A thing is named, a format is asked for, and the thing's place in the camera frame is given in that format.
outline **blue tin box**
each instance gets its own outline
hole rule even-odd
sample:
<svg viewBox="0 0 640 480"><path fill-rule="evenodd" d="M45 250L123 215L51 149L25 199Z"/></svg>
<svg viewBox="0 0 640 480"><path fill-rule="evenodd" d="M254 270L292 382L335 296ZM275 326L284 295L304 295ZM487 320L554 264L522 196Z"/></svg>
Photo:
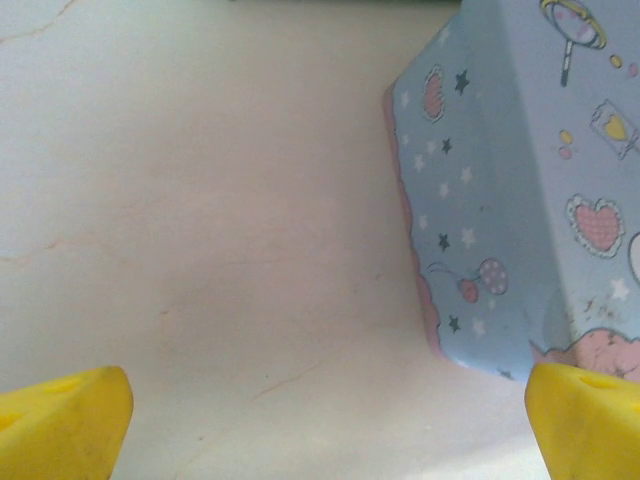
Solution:
<svg viewBox="0 0 640 480"><path fill-rule="evenodd" d="M466 0L385 95L431 344L640 381L640 3Z"/></svg>

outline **white surface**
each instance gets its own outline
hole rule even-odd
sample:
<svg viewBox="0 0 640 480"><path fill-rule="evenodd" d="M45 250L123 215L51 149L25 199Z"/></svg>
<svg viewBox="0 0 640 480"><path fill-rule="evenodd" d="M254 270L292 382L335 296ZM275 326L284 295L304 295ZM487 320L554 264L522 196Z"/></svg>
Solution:
<svg viewBox="0 0 640 480"><path fill-rule="evenodd" d="M427 349L380 99L454 7L391 3L1 3L0 386L124 366L114 478L544 478Z"/></svg>

